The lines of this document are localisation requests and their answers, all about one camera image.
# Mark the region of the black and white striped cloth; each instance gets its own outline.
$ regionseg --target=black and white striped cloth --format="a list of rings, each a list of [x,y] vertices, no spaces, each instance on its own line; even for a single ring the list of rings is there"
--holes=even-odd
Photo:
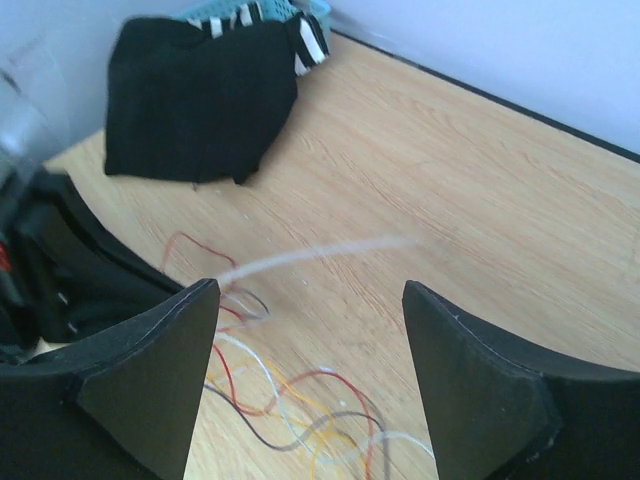
[[[230,30],[248,27],[263,20],[258,2],[242,4],[228,18],[209,17],[208,20],[187,20],[191,25],[211,32],[213,38]],[[284,22],[289,40],[295,52],[294,69],[301,77],[329,57],[329,48],[318,19],[303,12]]]

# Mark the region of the wall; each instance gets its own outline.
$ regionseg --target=wall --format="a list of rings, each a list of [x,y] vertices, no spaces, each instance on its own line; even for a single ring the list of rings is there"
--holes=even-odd
[[[122,20],[194,3],[0,0],[0,68],[70,145],[103,124]],[[345,33],[640,153],[640,2],[331,3]]]

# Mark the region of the wooden table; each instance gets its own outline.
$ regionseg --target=wooden table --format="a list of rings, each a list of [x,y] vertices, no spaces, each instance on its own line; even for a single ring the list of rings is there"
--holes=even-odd
[[[640,369],[640,166],[351,41],[335,38],[331,61],[300,80],[290,121],[249,186],[107,179],[102,160],[97,134],[51,168],[68,170],[104,225],[155,266],[177,230],[240,263],[310,244],[418,238],[242,281],[273,318],[237,338],[287,376],[318,366],[344,374],[390,429],[428,441],[401,310],[408,279],[544,346]],[[167,273],[190,283],[226,268],[180,241]],[[219,344],[232,364],[246,360]],[[210,365],[221,375],[216,356]],[[268,399],[254,364],[236,387],[246,403]],[[360,409],[331,378],[298,387],[331,409]],[[291,441],[281,419],[253,420],[273,442]],[[363,421],[341,428],[366,438]],[[380,452],[373,478],[382,478]],[[437,478],[411,443],[393,440],[391,458],[393,478]],[[187,479],[299,480],[309,464],[306,452],[263,447],[203,394]],[[358,462],[341,472],[363,478]],[[318,478],[336,475],[318,467]]]

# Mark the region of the basket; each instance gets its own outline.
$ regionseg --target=basket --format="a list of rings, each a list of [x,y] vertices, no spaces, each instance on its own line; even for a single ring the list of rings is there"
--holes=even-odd
[[[177,15],[176,18],[184,20],[205,20],[209,17],[227,17],[230,16],[240,5],[247,3],[249,0],[210,0],[196,7]],[[262,16],[265,20],[285,21],[293,17],[301,9],[292,5],[291,0],[257,0],[262,9]],[[305,0],[297,0],[296,3],[305,3]],[[329,14],[331,7],[323,0],[308,0],[306,2],[310,7],[310,12],[318,19],[318,23],[322,28],[322,35],[331,48],[329,37],[331,35],[331,24]]]

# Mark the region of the folded black cloth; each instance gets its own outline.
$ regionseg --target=folded black cloth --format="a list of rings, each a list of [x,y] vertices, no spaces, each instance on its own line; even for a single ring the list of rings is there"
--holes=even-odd
[[[258,170],[297,98],[296,76],[328,50],[312,17],[248,13],[123,25],[108,69],[107,175],[242,184]]]

